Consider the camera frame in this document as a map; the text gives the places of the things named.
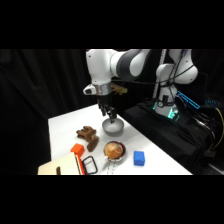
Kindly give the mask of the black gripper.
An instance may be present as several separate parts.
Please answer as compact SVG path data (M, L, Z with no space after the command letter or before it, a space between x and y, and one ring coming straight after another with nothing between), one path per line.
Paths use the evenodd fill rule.
M107 110L107 106L112 105L112 95L111 94L98 96L97 103L98 103L99 109L101 110L103 116L108 115L111 122L113 122L117 118L116 109L114 107L110 107L109 111Z

